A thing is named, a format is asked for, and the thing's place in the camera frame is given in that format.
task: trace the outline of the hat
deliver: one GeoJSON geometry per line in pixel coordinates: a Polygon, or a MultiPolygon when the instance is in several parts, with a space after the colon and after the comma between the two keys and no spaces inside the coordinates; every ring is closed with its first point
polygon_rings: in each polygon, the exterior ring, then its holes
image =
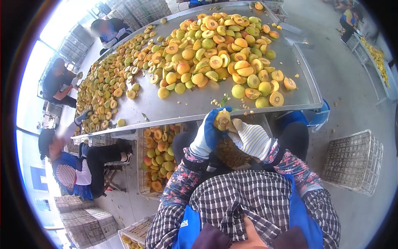
{"type": "Polygon", "coordinates": [[[53,137],[55,135],[54,129],[44,129],[39,135],[39,153],[40,160],[43,160],[49,155],[49,145],[53,143],[53,137]]]}

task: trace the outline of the dark hair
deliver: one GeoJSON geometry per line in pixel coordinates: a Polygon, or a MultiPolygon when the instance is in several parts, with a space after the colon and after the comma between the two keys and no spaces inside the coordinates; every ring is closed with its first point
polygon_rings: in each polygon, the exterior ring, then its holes
{"type": "Polygon", "coordinates": [[[354,14],[354,13],[357,13],[357,16],[358,16],[358,19],[360,20],[360,21],[362,21],[362,13],[361,13],[361,11],[359,10],[359,9],[357,9],[357,8],[352,8],[351,9],[351,12],[354,14]]]}
{"type": "Polygon", "coordinates": [[[39,153],[40,160],[43,160],[49,155],[49,145],[53,143],[53,137],[55,135],[54,129],[44,129],[39,135],[39,153]]]}

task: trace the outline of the striped shirt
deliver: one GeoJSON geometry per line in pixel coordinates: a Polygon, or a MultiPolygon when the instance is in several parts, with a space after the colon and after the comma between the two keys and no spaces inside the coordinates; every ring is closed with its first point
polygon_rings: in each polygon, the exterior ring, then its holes
{"type": "Polygon", "coordinates": [[[68,190],[73,190],[77,180],[76,169],[67,164],[58,165],[55,175],[60,184],[64,185],[68,190]]]}

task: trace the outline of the white knit glove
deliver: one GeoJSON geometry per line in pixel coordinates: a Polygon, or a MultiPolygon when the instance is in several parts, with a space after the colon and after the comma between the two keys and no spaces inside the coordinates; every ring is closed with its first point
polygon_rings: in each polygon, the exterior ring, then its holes
{"type": "Polygon", "coordinates": [[[228,136],[236,146],[244,153],[263,161],[271,148],[271,138],[268,137],[265,130],[259,125],[249,125],[240,119],[233,119],[238,134],[228,132],[228,136]]]}

